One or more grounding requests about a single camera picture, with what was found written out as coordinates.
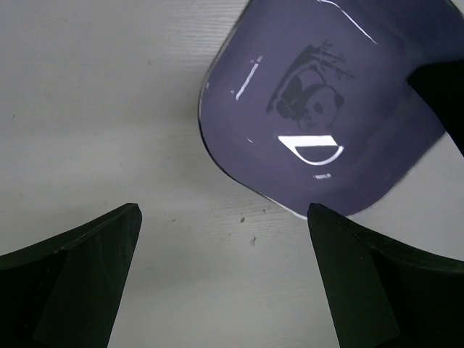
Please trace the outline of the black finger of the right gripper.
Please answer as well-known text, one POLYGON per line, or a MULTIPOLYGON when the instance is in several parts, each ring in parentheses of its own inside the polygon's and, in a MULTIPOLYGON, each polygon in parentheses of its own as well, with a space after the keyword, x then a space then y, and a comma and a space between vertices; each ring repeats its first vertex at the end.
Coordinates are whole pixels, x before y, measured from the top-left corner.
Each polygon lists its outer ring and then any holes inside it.
POLYGON ((422 65, 407 82, 434 111, 463 154, 463 59, 422 65))

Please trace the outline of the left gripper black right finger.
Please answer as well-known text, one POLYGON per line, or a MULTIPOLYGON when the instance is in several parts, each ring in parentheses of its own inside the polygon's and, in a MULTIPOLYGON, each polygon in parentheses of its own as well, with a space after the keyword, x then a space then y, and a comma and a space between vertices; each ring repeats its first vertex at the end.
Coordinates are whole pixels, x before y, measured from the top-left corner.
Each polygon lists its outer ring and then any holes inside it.
POLYGON ((359 225, 307 213, 340 347, 462 347, 463 262, 359 225))

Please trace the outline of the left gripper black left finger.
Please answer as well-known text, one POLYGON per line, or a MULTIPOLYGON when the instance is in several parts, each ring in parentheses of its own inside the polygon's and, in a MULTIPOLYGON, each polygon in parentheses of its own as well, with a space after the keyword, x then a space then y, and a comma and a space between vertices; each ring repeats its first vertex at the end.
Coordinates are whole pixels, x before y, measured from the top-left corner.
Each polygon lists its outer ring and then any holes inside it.
POLYGON ((141 230, 127 203, 1 256, 2 347, 107 347, 141 230))

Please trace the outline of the purple square dish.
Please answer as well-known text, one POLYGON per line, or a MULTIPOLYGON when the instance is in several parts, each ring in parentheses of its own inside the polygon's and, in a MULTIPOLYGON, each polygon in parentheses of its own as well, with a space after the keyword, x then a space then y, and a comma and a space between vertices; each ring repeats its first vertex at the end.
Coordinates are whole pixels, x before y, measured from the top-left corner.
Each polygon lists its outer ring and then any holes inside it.
POLYGON ((355 215, 445 133, 409 76, 462 58, 452 1, 249 1, 205 76, 202 141, 295 215, 312 203, 355 215))

